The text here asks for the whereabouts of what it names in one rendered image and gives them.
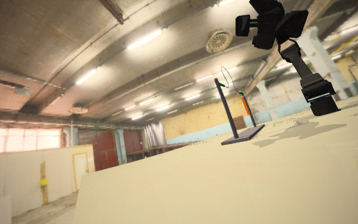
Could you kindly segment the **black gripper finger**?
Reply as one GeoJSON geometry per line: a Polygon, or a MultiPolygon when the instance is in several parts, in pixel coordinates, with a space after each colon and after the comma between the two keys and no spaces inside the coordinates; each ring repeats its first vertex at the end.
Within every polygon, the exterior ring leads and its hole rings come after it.
{"type": "Polygon", "coordinates": [[[241,18],[240,18],[240,20],[239,20],[239,25],[240,25],[240,27],[239,27],[239,35],[240,36],[244,36],[244,37],[246,37],[246,36],[248,36],[248,27],[249,27],[249,16],[242,16],[241,18]]]}
{"type": "Polygon", "coordinates": [[[280,34],[280,37],[291,38],[294,35],[294,31],[298,22],[299,13],[290,12],[285,14],[284,18],[278,24],[275,35],[280,34]]]}

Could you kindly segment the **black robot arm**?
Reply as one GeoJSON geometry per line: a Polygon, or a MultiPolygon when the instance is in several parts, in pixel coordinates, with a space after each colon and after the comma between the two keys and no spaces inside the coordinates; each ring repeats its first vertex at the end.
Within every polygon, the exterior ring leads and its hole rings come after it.
{"type": "MultiPolygon", "coordinates": [[[[282,19],[285,16],[285,10],[277,0],[250,0],[249,3],[259,14],[257,19],[260,18],[260,14],[265,11],[282,10],[282,19]]],[[[306,99],[306,102],[311,104],[310,108],[315,116],[322,116],[336,111],[341,111],[336,106],[331,95],[336,94],[331,82],[324,80],[319,73],[312,73],[306,63],[301,59],[301,52],[298,43],[290,38],[280,37],[280,34],[261,34],[260,29],[257,31],[257,35],[253,37],[252,44],[256,48],[270,50],[273,47],[275,38],[278,43],[278,52],[280,56],[287,62],[292,63],[296,71],[299,73],[301,91],[306,99]],[[281,44],[290,40],[295,44],[292,44],[285,50],[280,52],[281,44]],[[327,95],[324,95],[329,93],[327,95]],[[324,96],[321,96],[324,95],[324,96]],[[321,97],[318,97],[321,96],[321,97]],[[316,99],[312,99],[318,97],[316,99]],[[312,99],[312,100],[310,100],[312,99]],[[308,101],[309,100],[309,101],[308,101]]]]}

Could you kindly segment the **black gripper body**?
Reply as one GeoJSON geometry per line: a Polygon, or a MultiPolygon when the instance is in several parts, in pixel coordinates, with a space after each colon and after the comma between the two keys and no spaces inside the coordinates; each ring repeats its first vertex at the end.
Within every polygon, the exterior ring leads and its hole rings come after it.
{"type": "MultiPolygon", "coordinates": [[[[260,18],[259,19],[250,19],[249,18],[249,29],[248,29],[248,33],[250,31],[250,27],[257,27],[257,29],[260,29],[260,33],[261,34],[274,34],[278,24],[281,22],[282,20],[282,15],[281,15],[281,11],[282,10],[272,10],[272,11],[265,11],[264,13],[260,14],[260,18]],[[251,22],[251,23],[250,23],[251,22]],[[253,22],[253,23],[252,23],[253,22]],[[257,23],[256,23],[257,22],[257,23]]],[[[301,36],[301,33],[303,31],[303,27],[305,25],[307,16],[309,14],[308,10],[297,10],[297,11],[291,11],[292,12],[298,12],[299,13],[299,18],[298,18],[298,22],[294,31],[294,35],[291,38],[298,38],[301,36]]],[[[239,35],[239,20],[241,17],[244,16],[249,16],[250,15],[241,15],[236,17],[236,36],[240,36],[239,35]]]]}

